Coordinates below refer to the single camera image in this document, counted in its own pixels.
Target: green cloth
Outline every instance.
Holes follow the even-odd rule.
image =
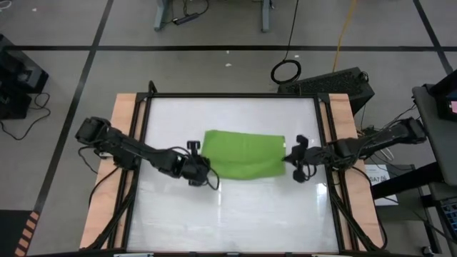
[[[221,178],[255,179],[284,175],[284,136],[207,131],[201,155]]]

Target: metal stand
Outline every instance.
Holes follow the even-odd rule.
[[[154,21],[154,30],[160,31],[164,27],[164,19],[169,4],[173,0],[157,0],[156,20]],[[262,32],[270,31],[270,8],[273,7],[271,0],[262,0]]]
[[[440,182],[442,180],[443,175],[438,164],[435,162],[376,184],[371,187],[371,194],[373,195],[373,199],[376,200],[408,189],[425,186],[430,182]]]

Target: black floor line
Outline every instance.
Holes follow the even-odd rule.
[[[90,51],[93,46],[7,46],[17,51]],[[285,51],[287,46],[96,46],[97,51]],[[336,46],[291,46],[291,51],[336,51]],[[437,51],[435,46],[342,46],[340,51],[422,52]],[[457,46],[447,51],[457,51]]]
[[[436,47],[436,53],[438,54],[441,64],[443,65],[444,71],[446,71],[447,74],[452,73],[453,69],[449,64],[446,55],[444,54],[443,48],[441,47],[440,42],[438,41],[438,37],[436,37],[435,35],[435,31],[433,31],[431,27],[430,21],[427,18],[426,12],[423,10],[421,2],[419,0],[413,0],[413,2],[414,6],[416,6],[417,12],[419,13],[419,16],[421,17],[423,25],[426,27],[428,36],[430,36],[430,40],[433,46]]]
[[[101,17],[99,28],[97,29],[94,38],[94,42],[92,43],[91,50],[89,52],[89,55],[87,56],[86,63],[84,64],[83,71],[81,73],[81,77],[79,78],[78,86],[76,87],[73,99],[71,100],[70,108],[66,115],[64,126],[59,136],[59,140],[57,141],[56,148],[54,149],[54,153],[52,154],[51,163],[49,164],[48,171],[46,172],[46,176],[44,177],[44,182],[41,185],[41,189],[34,207],[34,210],[38,211],[39,213],[43,211],[43,207],[48,197],[49,190],[51,189],[51,184],[54,179],[54,175],[56,174],[57,166],[59,165],[59,161],[64,150],[66,139],[68,138],[71,124],[73,123],[76,109],[78,108],[78,104],[81,99],[84,87],[86,85],[89,72],[91,71],[92,63],[94,62],[96,47],[100,44],[101,35],[103,34],[103,30],[106,25],[106,20],[108,19],[109,12],[111,11],[111,7],[113,6],[113,2],[114,0],[108,0],[106,3],[105,11],[103,12],[103,16]]]

